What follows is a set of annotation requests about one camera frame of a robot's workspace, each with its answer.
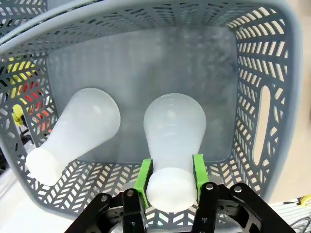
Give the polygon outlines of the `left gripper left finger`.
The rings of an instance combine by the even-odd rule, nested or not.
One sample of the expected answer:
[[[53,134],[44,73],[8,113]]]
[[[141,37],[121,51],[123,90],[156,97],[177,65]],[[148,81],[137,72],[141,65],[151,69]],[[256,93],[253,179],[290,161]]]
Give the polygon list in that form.
[[[134,187],[113,197],[98,194],[66,230],[67,233],[145,233],[149,207],[146,188],[153,161],[143,160]]]

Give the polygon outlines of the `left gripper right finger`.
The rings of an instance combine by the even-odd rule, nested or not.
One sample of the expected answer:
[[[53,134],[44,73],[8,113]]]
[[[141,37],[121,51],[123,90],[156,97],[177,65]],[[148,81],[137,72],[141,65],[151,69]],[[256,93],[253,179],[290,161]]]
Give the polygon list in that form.
[[[293,233],[286,223],[248,185],[237,183],[230,188],[210,182],[201,154],[193,155],[193,173],[198,192],[192,233],[213,233],[218,214],[224,214],[244,233]]]

